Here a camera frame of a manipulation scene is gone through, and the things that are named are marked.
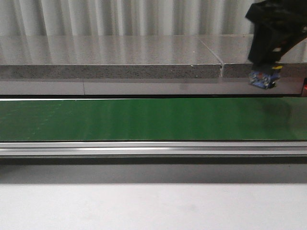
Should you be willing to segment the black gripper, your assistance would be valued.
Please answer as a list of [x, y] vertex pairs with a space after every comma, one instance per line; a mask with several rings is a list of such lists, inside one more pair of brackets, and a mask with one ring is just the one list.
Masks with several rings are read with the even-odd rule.
[[307, 37], [305, 0], [263, 0], [253, 3], [245, 18], [254, 23], [248, 59], [256, 66], [279, 61]]

